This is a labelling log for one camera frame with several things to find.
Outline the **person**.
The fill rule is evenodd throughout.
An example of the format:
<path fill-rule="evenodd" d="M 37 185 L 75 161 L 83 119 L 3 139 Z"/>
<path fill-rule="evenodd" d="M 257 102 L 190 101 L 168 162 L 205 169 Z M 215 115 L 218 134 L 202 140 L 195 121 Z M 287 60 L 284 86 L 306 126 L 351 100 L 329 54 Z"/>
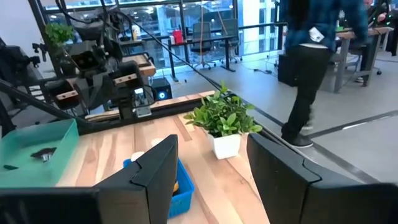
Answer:
<path fill-rule="evenodd" d="M 282 139 L 297 148 L 313 145 L 300 137 L 310 121 L 312 105 L 335 52 L 336 23 L 341 11 L 360 42 L 368 38 L 368 15 L 363 0 L 287 0 L 285 52 L 297 77 L 297 95 Z"/>

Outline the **black computer case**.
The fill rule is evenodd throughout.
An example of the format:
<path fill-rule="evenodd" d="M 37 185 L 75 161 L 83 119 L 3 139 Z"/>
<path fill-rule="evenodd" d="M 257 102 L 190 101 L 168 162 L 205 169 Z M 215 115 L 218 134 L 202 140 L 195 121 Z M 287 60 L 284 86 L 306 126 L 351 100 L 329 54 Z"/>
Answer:
<path fill-rule="evenodd" d="M 279 55 L 277 66 L 278 81 L 291 87 L 297 86 L 297 76 L 295 74 L 294 68 L 294 63 L 288 55 Z"/>

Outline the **computer tower blue light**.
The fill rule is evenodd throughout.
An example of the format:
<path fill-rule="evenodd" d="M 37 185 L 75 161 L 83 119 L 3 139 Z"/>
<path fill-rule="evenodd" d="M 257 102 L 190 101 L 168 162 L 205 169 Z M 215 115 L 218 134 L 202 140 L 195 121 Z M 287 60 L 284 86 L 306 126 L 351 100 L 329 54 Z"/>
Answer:
<path fill-rule="evenodd" d="M 172 99 L 172 89 L 169 81 L 166 78 L 153 79 L 151 87 L 156 101 Z"/>

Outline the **green background plant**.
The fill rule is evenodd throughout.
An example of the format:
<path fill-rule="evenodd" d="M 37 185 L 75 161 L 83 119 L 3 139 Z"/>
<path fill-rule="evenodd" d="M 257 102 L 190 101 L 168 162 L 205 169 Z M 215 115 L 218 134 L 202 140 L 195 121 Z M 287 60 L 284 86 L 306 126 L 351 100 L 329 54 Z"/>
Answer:
<path fill-rule="evenodd" d="M 65 24 L 49 23 L 45 26 L 45 32 L 52 45 L 57 47 L 62 46 L 74 37 L 73 27 Z"/>

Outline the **green plant in white pot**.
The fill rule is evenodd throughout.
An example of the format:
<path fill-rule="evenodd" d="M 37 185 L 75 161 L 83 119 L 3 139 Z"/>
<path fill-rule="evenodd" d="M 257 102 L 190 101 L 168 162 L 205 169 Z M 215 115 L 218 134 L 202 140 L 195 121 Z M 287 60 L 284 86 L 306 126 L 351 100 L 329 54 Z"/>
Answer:
<path fill-rule="evenodd" d="M 253 108 L 222 84 L 213 95 L 201 98 L 201 106 L 183 118 L 206 132 L 217 159 L 227 159 L 238 155 L 242 134 L 262 131 L 262 126 L 247 114 Z"/>

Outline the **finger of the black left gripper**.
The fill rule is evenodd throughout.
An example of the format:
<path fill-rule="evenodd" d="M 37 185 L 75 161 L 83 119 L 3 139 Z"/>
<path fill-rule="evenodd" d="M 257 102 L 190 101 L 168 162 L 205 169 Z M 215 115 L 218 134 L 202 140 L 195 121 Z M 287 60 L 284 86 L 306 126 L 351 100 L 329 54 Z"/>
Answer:
<path fill-rule="evenodd" d="M 68 80 L 55 80 L 46 84 L 50 99 L 61 109 L 68 110 L 80 104 L 77 92 Z"/>
<path fill-rule="evenodd" d="M 134 108 L 134 90 L 144 89 L 139 64 L 136 61 L 122 62 L 113 75 L 117 96 L 111 102 L 118 106 L 121 120 L 137 118 Z"/>

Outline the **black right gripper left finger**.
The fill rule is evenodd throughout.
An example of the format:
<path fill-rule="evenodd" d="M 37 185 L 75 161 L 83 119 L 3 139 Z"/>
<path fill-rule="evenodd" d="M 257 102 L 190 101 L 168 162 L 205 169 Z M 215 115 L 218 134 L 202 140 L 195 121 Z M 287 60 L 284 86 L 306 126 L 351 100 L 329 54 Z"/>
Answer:
<path fill-rule="evenodd" d="M 92 187 L 0 190 L 0 224 L 166 224 L 177 179 L 171 134 Z"/>

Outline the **silver control box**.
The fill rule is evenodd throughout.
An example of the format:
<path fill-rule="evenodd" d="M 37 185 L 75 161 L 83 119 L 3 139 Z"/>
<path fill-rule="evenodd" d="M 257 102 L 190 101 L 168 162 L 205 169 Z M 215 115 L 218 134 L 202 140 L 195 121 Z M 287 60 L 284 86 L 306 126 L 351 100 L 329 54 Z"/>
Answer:
<path fill-rule="evenodd" d="M 134 90 L 134 108 L 138 118 L 150 116 L 152 114 L 143 88 Z"/>

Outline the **black machine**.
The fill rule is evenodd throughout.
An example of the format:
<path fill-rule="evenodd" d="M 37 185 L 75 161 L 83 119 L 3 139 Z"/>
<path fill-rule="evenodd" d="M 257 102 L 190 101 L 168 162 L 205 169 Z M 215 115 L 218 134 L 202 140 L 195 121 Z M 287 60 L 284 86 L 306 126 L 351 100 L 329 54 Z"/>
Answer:
<path fill-rule="evenodd" d="M 6 45 L 0 38 L 0 79 L 13 86 L 27 86 L 38 80 L 39 56 L 28 57 L 19 46 Z"/>

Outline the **fan paintbrush silver ferrule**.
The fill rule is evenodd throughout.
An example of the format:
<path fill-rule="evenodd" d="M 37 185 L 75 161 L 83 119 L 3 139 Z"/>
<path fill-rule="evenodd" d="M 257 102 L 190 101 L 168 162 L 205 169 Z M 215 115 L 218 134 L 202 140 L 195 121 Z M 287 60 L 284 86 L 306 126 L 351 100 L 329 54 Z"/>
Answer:
<path fill-rule="evenodd" d="M 47 162 L 56 151 L 56 147 L 46 147 L 37 152 L 32 153 L 30 156 L 34 159 L 40 159 L 42 162 Z"/>

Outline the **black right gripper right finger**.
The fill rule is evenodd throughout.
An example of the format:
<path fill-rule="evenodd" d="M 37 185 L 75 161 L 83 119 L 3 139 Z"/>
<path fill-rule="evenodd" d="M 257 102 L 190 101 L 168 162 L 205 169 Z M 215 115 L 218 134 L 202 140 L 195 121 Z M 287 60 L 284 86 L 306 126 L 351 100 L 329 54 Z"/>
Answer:
<path fill-rule="evenodd" d="M 362 184 L 258 134 L 247 154 L 271 224 L 398 224 L 396 184 Z"/>

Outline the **blue slotted plastic basket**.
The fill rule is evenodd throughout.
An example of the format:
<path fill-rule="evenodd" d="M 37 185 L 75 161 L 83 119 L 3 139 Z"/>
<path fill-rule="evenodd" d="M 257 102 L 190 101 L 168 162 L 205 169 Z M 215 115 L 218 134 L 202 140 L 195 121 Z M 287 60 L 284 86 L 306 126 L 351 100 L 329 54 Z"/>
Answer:
<path fill-rule="evenodd" d="M 129 185 L 135 187 L 125 204 L 126 224 L 166 224 L 169 219 L 189 211 L 193 182 L 180 159 L 175 155 L 147 159 L 141 156 L 131 162 L 123 162 L 123 171 L 131 174 Z M 175 181 L 178 194 L 173 195 Z"/>

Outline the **black office table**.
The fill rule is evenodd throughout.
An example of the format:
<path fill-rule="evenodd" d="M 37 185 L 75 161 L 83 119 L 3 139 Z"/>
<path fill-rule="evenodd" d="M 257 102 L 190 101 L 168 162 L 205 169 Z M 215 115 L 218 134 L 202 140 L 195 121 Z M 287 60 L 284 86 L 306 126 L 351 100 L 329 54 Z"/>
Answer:
<path fill-rule="evenodd" d="M 171 69 L 171 76 L 173 78 L 173 80 L 175 82 L 178 81 L 177 77 L 175 76 L 175 67 L 174 67 L 174 61 L 173 58 L 178 59 L 179 61 L 181 61 L 182 63 L 184 63 L 186 66 L 190 67 L 194 72 L 197 72 L 199 75 L 201 75 L 201 73 L 195 69 L 193 66 L 191 66 L 190 62 L 187 62 L 186 60 L 180 58 L 178 55 L 174 54 L 172 52 L 172 47 L 179 47 L 179 46 L 188 46 L 188 45 L 193 45 L 193 44 L 203 44 L 205 42 L 217 42 L 217 41 L 224 41 L 224 54 L 225 54 L 225 58 L 226 61 L 224 63 L 224 65 L 222 65 L 221 67 L 227 71 L 230 72 L 235 72 L 234 69 L 232 69 L 230 67 L 230 62 L 229 62 L 229 43 L 231 40 L 233 40 L 234 38 L 237 38 L 237 36 L 233 36 L 233 35 L 222 35 L 219 37 L 210 37 L 209 39 L 199 39 L 199 40 L 184 40 L 182 43 L 180 44 L 163 44 L 157 37 L 151 37 L 151 38 L 146 38 L 146 39 L 142 39 L 142 40 L 129 40 L 129 41 L 124 41 L 121 42 L 121 46 L 122 47 L 133 47 L 133 46 L 138 46 L 138 45 L 143 45 L 144 41 L 147 40 L 153 40 L 155 42 L 157 42 L 163 49 L 165 49 L 168 53 L 169 53 L 169 61 L 170 61 L 170 69 Z"/>

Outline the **teal translucent plastic bin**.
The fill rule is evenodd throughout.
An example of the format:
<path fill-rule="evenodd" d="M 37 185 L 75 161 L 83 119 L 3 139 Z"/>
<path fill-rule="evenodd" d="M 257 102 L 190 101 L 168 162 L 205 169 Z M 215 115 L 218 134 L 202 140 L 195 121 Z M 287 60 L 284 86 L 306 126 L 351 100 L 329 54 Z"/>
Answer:
<path fill-rule="evenodd" d="M 79 141 L 74 119 L 15 129 L 0 139 L 0 189 L 53 187 L 60 180 Z M 30 155 L 56 147 L 47 162 Z"/>

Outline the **grey office chair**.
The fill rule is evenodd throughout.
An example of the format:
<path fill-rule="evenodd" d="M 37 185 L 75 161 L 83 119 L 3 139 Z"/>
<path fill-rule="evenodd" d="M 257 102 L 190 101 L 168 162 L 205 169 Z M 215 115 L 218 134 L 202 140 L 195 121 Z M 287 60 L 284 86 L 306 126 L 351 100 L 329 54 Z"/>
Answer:
<path fill-rule="evenodd" d="M 238 20 L 237 19 L 226 19 L 222 21 L 222 31 L 221 35 L 226 36 L 230 35 L 233 36 L 232 39 L 229 39 L 229 61 L 238 63 L 241 62 L 243 59 L 239 56 L 238 47 L 240 46 L 240 39 L 239 39 L 239 28 L 238 28 Z"/>
<path fill-rule="evenodd" d="M 211 70 L 212 67 L 216 67 L 215 62 L 208 62 L 205 56 L 212 51 L 211 41 L 211 28 L 209 22 L 201 22 L 193 25 L 192 40 L 198 41 L 192 44 L 190 47 L 191 53 L 196 56 L 196 63 L 193 64 L 195 68 L 201 66 L 202 68 L 207 68 Z"/>

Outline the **wooden top desk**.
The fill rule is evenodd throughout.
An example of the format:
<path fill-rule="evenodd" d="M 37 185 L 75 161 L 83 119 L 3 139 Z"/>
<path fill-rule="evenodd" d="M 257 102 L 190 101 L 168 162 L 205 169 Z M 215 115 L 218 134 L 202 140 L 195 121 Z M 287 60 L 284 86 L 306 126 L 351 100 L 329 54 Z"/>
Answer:
<path fill-rule="evenodd" d="M 381 41 L 381 36 L 385 35 L 386 39 L 383 43 L 383 49 L 386 48 L 387 45 L 387 39 L 388 35 L 390 32 L 393 32 L 394 28 L 385 26 L 385 27 L 375 27 L 375 28 L 369 28 L 368 29 L 368 36 L 375 35 L 375 38 L 373 39 L 373 46 L 371 48 L 371 51 L 369 53 L 369 59 L 370 62 L 367 63 L 367 69 L 356 72 L 352 75 L 352 78 L 354 77 L 361 77 L 361 76 L 368 76 L 367 79 L 365 79 L 363 86 L 366 86 L 370 79 L 373 76 L 373 68 L 374 64 L 376 61 L 377 53 L 381 50 L 379 48 L 379 44 Z M 348 51 L 349 51 L 349 43 L 351 39 L 355 38 L 355 34 L 352 31 L 352 29 L 345 28 L 338 30 L 336 32 L 336 36 L 340 38 L 341 40 L 341 50 L 338 58 L 338 66 L 337 66 L 337 72 L 336 72 L 336 78 L 335 78 L 335 85 L 333 92 L 334 93 L 339 93 L 340 89 L 344 86 L 343 84 L 343 79 L 345 76 L 345 70 L 349 66 L 347 63 L 347 56 L 348 56 Z"/>

